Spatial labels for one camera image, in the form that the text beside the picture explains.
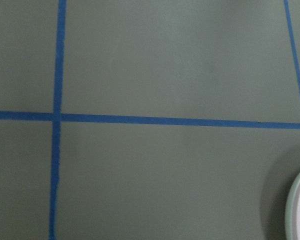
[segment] blue grid line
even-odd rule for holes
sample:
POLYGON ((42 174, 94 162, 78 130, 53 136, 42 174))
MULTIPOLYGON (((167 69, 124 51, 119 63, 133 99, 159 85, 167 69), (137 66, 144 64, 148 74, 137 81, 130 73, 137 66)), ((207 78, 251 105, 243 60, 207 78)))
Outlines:
POLYGON ((284 9, 285 9, 286 22, 287 22, 288 31, 289 31, 290 44, 291 44, 291 50, 292 50, 293 62, 294 62, 294 69, 295 69, 296 79, 297 79, 298 88, 299 88, 299 95, 300 95, 300 66, 299 66, 299 60, 298 60, 298 54, 297 54, 297 48, 296 48, 296 42, 295 42, 295 37, 294 37, 294 31, 293 31, 293 27, 292 27, 292 20, 291 20, 288 0, 284 0, 284 9))
POLYGON ((64 41, 66 31, 67 0, 59 0, 56 30, 54 95, 52 114, 52 148, 51 148, 51 176, 50 176, 50 211, 49 211, 49 239, 55 240, 55 226, 57 213, 57 190, 59 183, 60 139, 61 139, 61 104, 64 64, 64 41))
MULTIPOLYGON (((52 121, 52 113, 0 111, 0 120, 52 121)), ((113 124, 150 124, 150 125, 179 125, 203 127, 233 127, 256 129, 297 129, 300 123, 293 122, 259 122, 218 119, 194 119, 152 116, 119 116, 62 113, 61 122, 77 123, 113 123, 113 124)))

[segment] horizontal blue line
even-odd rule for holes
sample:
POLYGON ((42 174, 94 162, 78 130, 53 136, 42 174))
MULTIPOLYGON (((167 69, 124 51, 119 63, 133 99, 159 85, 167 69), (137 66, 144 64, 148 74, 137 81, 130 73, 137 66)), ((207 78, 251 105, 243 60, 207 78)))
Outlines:
POLYGON ((0 120, 52 121, 52 117, 45 112, 0 111, 0 120))
MULTIPOLYGON (((0 120, 52 121, 53 114, 41 112, 0 111, 0 120)), ((183 125, 256 129, 300 129, 300 123, 289 122, 259 122, 152 116, 90 115, 71 113, 62 113, 61 121, 78 123, 183 125)))
POLYGON ((61 115, 63 122, 112 123, 112 124, 154 124, 154 125, 183 125, 209 127, 237 127, 259 129, 300 129, 300 123, 258 122, 215 119, 170 118, 151 116, 116 116, 69 114, 61 115))

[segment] white plate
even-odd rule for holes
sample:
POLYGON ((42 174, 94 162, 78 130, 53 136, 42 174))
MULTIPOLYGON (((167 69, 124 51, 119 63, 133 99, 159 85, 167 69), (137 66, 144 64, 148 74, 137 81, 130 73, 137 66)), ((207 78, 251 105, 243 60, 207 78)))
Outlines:
POLYGON ((300 240, 300 173, 294 180, 285 206, 287 240, 300 240))

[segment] blue line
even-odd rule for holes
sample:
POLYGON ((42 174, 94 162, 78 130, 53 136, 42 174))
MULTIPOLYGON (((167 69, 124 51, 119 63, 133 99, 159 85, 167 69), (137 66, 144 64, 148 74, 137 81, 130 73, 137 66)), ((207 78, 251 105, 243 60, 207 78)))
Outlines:
POLYGON ((112 123, 112 124, 154 124, 154 125, 184 125, 210 127, 236 127, 258 129, 300 129, 300 123, 286 122, 258 122, 216 119, 191 119, 151 116, 116 116, 116 115, 89 115, 70 114, 61 115, 63 122, 112 123))
POLYGON ((0 111, 0 120, 52 121, 52 113, 0 111))
POLYGON ((286 22, 287 22, 287 26, 288 26, 288 30, 289 30, 294 68, 295 68, 296 78, 297 78, 298 87, 299 87, 299 95, 300 95, 300 66, 299 66, 299 60, 298 60, 298 55, 297 55, 297 48, 296 48, 296 43, 295 43, 295 37, 294 37, 294 31, 293 31, 293 27, 292 27, 292 21, 291 21, 288 0, 284 0, 284 9, 285 9, 285 15, 286 15, 286 22))
POLYGON ((64 41, 66 30, 66 0, 58 2, 58 19, 56 31, 54 95, 52 115, 52 149, 51 149, 51 176, 50 176, 50 215, 49 240, 56 239, 57 191, 59 184, 60 138, 61 138, 61 103, 64 65, 64 41))

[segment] vertical blue line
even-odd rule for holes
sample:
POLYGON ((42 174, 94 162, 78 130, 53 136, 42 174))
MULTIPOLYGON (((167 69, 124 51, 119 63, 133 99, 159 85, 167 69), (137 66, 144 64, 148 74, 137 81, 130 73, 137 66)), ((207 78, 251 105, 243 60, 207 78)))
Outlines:
POLYGON ((300 66, 299 66, 299 60, 298 60, 298 55, 297 55, 297 48, 296 48, 296 43, 295 43, 295 37, 294 37, 294 31, 293 31, 293 27, 292 27, 292 21, 291 21, 288 0, 284 0, 284 8, 285 8, 286 22, 287 22, 288 30, 289 30, 294 68, 295 68, 296 78, 297 78, 298 87, 299 87, 299 95, 300 95, 300 66))
POLYGON ((50 176, 50 213, 49 240, 55 240, 57 189, 59 183, 60 138, 61 138, 61 103, 64 64, 64 40, 66 27, 67 0, 59 0, 56 30, 54 95, 52 114, 52 148, 51 148, 51 176, 50 176))

